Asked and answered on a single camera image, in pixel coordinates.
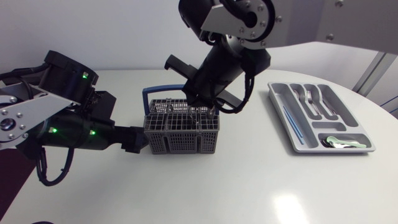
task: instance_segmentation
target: silver metal panel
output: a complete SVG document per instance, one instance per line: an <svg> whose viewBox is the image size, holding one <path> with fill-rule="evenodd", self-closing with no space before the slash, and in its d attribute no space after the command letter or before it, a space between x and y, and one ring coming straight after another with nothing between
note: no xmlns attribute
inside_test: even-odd
<svg viewBox="0 0 398 224"><path fill-rule="evenodd" d="M247 7L246 1L237 2L241 7ZM223 5L213 6L206 17L201 29L215 32L219 34L233 35L244 39L255 39L259 37L266 29L261 26L262 21L268 22L268 11L264 3L260 0L252 0L248 3L249 9L257 15L257 25L253 28L248 28L243 21L234 17L229 13Z"/></svg>
<svg viewBox="0 0 398 224"><path fill-rule="evenodd" d="M398 54L398 1L325 1L317 41ZM332 41L326 36L333 34Z"/></svg>
<svg viewBox="0 0 398 224"><path fill-rule="evenodd" d="M14 139L17 139L26 131L69 106L71 103L72 101L68 99L48 94L33 100L1 108L1 111L6 111L6 113L0 113L0 121L13 119L15 121L15 128L8 131L0 130L0 141L6 142L12 140L10 138L11 134L14 136Z"/></svg>

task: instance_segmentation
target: gray plastic basket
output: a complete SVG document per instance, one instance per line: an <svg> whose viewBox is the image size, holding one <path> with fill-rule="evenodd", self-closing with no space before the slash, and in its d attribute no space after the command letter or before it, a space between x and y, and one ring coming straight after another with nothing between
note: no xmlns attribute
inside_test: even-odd
<svg viewBox="0 0 398 224"><path fill-rule="evenodd" d="M220 117L208 118L206 107L189 107L184 99L152 100L147 94L180 90L183 85L146 88L142 91L146 111L144 129L153 154L195 154L215 152Z"/></svg>

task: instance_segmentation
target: black cable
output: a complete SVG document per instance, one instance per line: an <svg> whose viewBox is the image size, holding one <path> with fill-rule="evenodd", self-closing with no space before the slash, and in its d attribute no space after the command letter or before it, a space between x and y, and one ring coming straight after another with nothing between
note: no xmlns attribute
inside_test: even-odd
<svg viewBox="0 0 398 224"><path fill-rule="evenodd" d="M223 105L219 104L217 101L217 97L215 96L215 83L212 82L211 86L210 86L210 95L211 98L213 99L213 104L214 106L220 110L221 112L224 113L239 113L240 111L242 111L242 109L244 108L244 106L246 105L246 103L249 101L249 98L251 96L251 93L253 92L254 89L254 77L249 78L248 74L244 75L244 98L242 100L242 102L234 109L225 109L223 108Z"/></svg>
<svg viewBox="0 0 398 224"><path fill-rule="evenodd" d="M24 84L24 86L25 86L25 88L26 88L26 91L27 91L27 95L28 95L29 99L32 100L32 99L33 99L33 90L32 90L32 87L31 87L31 86L29 85L29 83L28 83L26 80L24 80L23 78L17 77L17 79L18 79L19 81L21 81L21 82Z"/></svg>
<svg viewBox="0 0 398 224"><path fill-rule="evenodd" d="M47 159L45 157L45 149L42 148L38 158L36 159L36 171L37 177L39 181L43 183L45 186L50 187L60 183L68 174L70 166L73 160L73 153L75 152L75 148L69 147L68 156L65 161L65 166L61 169L61 174L53 181L47 180Z"/></svg>
<svg viewBox="0 0 398 224"><path fill-rule="evenodd" d="M205 39L206 44L210 45L210 46L214 46L216 45L216 41L212 42L210 41L208 38Z"/></svg>
<svg viewBox="0 0 398 224"><path fill-rule="evenodd" d="M34 67L34 68L19 68L15 69L11 72L6 72L3 74L0 74L0 80L3 80L5 78L11 78L11 77L21 77L24 75L31 75L35 74L38 72L43 72L44 70L48 69L50 65L47 63L43 63L41 66Z"/></svg>

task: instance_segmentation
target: blue handle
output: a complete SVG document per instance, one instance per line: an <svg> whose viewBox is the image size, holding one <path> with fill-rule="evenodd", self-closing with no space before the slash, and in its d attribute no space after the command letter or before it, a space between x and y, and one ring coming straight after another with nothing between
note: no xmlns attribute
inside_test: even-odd
<svg viewBox="0 0 398 224"><path fill-rule="evenodd" d="M160 91L170 91L170 90L182 90L184 87L183 84L179 85L161 85L161 86L153 86L148 87L142 90L142 99L144 100L144 111L145 115L149 114L149 102L148 102L148 93L156 93Z"/></svg>

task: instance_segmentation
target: white table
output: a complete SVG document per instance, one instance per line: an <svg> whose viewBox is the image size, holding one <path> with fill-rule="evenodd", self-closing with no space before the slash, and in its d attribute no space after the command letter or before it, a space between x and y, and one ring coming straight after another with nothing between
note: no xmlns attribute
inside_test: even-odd
<svg viewBox="0 0 398 224"><path fill-rule="evenodd" d="M141 91L179 84L173 71L101 71L97 90L118 100L112 119L142 126ZM376 145L369 154L298 154L268 97L268 82L327 83ZM229 90L241 98L243 80ZM154 93L156 98L183 97ZM2 223L398 223L398 121L341 86L266 70L239 114L222 114L215 154L152 155L77 149L61 184L33 173ZM66 149L48 148L49 179Z"/></svg>

